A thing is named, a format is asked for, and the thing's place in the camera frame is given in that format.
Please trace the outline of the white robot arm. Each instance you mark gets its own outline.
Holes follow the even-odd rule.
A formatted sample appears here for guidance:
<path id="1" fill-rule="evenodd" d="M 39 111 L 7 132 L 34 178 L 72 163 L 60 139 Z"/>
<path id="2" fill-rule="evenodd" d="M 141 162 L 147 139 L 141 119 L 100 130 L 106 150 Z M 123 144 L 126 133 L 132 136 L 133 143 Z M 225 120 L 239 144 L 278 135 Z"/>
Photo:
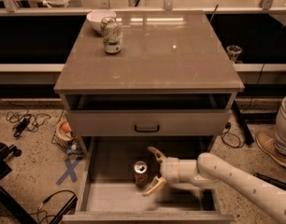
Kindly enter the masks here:
<path id="1" fill-rule="evenodd" d="M 280 224 L 286 224 L 286 190 L 250 175 L 218 156 L 203 152 L 196 160 L 166 157 L 155 147 L 148 147 L 160 164 L 160 177 L 155 176 L 143 196 L 162 189 L 166 184 L 189 183 L 198 188 L 213 188 L 219 181 L 227 184 L 257 205 Z"/>

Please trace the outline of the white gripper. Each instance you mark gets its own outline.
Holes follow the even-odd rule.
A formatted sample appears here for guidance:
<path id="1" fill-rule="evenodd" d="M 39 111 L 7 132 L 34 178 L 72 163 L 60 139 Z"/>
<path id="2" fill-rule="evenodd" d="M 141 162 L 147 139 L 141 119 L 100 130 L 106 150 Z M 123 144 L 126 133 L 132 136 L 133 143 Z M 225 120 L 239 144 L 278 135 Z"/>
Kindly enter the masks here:
<path id="1" fill-rule="evenodd" d="M 155 176 L 149 187 L 143 192 L 143 196 L 151 194 L 162 189 L 167 183 L 178 183 L 179 178 L 179 159 L 166 157 L 162 151 L 156 147 L 148 147 L 148 151 L 155 156 L 158 163 L 161 163 L 160 173 L 162 177 Z"/>

